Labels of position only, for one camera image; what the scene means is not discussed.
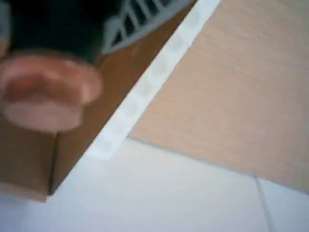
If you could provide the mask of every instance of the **gray vent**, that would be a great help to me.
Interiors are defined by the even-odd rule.
[[[125,0],[119,17],[105,23],[103,53],[127,46],[173,17],[191,0]]]

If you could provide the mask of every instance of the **wooden panel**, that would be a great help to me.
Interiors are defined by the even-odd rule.
[[[308,12],[221,3],[131,136],[309,192]]]
[[[81,127],[58,137],[53,190],[67,176],[190,9],[191,6],[187,7],[134,45],[103,59],[104,93],[87,108]]]

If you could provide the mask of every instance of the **wooden surface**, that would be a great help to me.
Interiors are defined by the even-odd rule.
[[[131,137],[309,192],[308,12],[222,2]]]

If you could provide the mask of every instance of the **tile grout line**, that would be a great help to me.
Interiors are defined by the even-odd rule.
[[[257,176],[255,176],[254,179],[255,179],[259,199],[260,199],[260,202],[261,202],[261,205],[262,205],[262,209],[263,209],[263,212],[264,212],[265,220],[266,220],[266,223],[267,223],[268,231],[269,232],[278,232],[277,229],[276,229],[276,226],[274,224],[273,216],[272,216],[272,214],[271,214],[271,212],[268,208],[268,204],[266,202],[266,196],[265,196],[264,191],[262,189],[261,183],[260,183]]]

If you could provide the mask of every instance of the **white tape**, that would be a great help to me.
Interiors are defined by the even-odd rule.
[[[198,0],[136,85],[86,150],[84,156],[109,159],[166,82],[220,0]]]

